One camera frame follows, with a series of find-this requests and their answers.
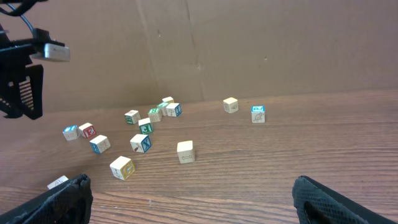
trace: cardboard backdrop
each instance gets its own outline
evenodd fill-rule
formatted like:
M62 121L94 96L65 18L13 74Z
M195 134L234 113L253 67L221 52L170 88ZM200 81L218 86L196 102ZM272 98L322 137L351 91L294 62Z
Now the cardboard backdrop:
M49 0L26 17L71 50L45 66L44 109L390 88L395 0ZM11 39L30 36L0 15Z

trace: wood grain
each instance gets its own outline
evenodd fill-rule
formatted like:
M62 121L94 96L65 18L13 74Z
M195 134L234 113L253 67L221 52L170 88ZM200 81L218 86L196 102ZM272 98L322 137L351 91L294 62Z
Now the wood grain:
M398 89L240 99L182 105L154 124L153 146L134 153L138 133L113 110L47 113L37 121L0 119L0 213L45 192L62 175L92 179L91 223L297 223L292 186L307 175L398 221ZM251 124L250 106L267 123ZM62 129L94 124L111 148L67 142ZM196 162L181 165L177 143L192 140ZM109 164L130 157L137 172L113 177Z

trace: wooden surface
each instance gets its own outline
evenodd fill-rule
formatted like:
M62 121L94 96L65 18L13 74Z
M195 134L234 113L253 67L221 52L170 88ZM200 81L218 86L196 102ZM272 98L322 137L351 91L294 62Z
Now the wooden surface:
M70 47L69 63L35 63L46 111L73 111L395 88L397 9L396 0L49 0L26 17ZM0 19L10 39L31 36L20 18Z
M183 104L154 124L153 146L132 152L138 126L123 114L153 106L47 113L37 121L0 119L0 213L45 192L62 175L92 179L91 223L297 223L292 186L307 175L398 222L398 89ZM250 106L267 109L251 124ZM62 129L94 124L111 148L67 142ZM192 140L197 161L180 165L177 143ZM133 159L127 181L109 164Z

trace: toy block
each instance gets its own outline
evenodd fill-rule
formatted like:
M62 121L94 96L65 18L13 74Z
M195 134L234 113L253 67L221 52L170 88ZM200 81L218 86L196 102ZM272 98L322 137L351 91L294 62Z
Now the toy block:
M234 113L237 112L239 109L238 107L238 100L230 97L226 100L224 100L224 110L228 113Z
M148 117L149 117L151 122L159 122L159 121L162 120L163 114L162 114L160 109L153 108L153 109L149 110Z
M147 134L136 134L131 140L130 144L134 152L147 152L152 146L152 143Z
M162 101L166 103L174 103L174 99L171 96L163 98Z
M139 120L138 126L141 131L141 134L149 134L149 133L154 132L152 124L150 123L150 118L145 118L145 119Z
M167 116L178 117L182 112L181 105L179 103L171 103L168 106L166 106L166 109L167 109Z
M125 113L124 118L126 119L127 124L135 124L141 119L139 112L135 110Z
M69 180L68 177L65 177L64 175L57 180L53 181L51 184L48 184L49 190L53 189L54 187L64 183L65 181Z
M160 109L162 111L163 116L167 116L167 109L166 106L168 106L169 103L163 102L159 105L157 105L158 109Z
M177 144L177 154L181 164L195 162L195 151L193 141L179 142Z
M251 121L253 123L266 122L266 107L265 106L252 106L251 107Z
M91 148L95 153L101 154L111 147L108 137L99 135L90 141Z
M94 126L90 123L85 123L79 127L79 132L84 138L90 138L91 136L95 135Z
M78 139L78 137L80 136L77 125L65 128L62 133L68 141Z
M119 158L113 161L109 166L113 175L121 180L126 180L136 171L132 160L124 156L119 156Z

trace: wooden cube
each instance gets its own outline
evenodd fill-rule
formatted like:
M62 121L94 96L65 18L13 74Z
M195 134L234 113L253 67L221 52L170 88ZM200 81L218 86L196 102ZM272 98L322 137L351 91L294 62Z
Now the wooden cube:
M126 180L133 172L136 171L132 160L124 156L120 156L109 166L113 175L121 180Z
M125 113L124 118L126 119L127 124L135 124L141 119L139 112L135 110Z
M163 98L162 101L166 103L174 103L174 99L171 96Z
M230 97L224 100L224 110L228 113L234 113L238 111L238 100Z
M166 106L166 109L167 109L167 116L178 117L182 112L181 105L179 103L171 103L168 106Z
M149 110L148 117L149 117L151 122L159 122L159 121L162 120L163 114L162 114L160 109L153 108L153 109Z
M108 137L99 135L90 141L91 148L95 153L101 154L111 147Z
M159 105L157 105L158 109L160 109L162 111L163 116L167 116L167 109L166 106L168 106L169 103L163 102Z
M134 152L147 152L152 146L149 136L147 134L136 134L131 140L130 144Z
M97 133L95 132L94 126L90 123L85 123L80 126L79 132L84 138L90 138Z
M62 131L65 139L68 141L78 139L80 132L78 131L77 125L69 126Z
M69 180L68 177L65 177L64 175L57 180L53 181L51 184L48 184L49 190L53 189L54 187L64 183L65 181Z
M141 134L149 134L154 132L154 128L152 127L149 118L139 120L138 126L141 131Z
M266 107L264 105L251 107L251 122L265 123L266 116Z
M179 142L177 144L177 154L181 164L195 162L195 151L193 141Z

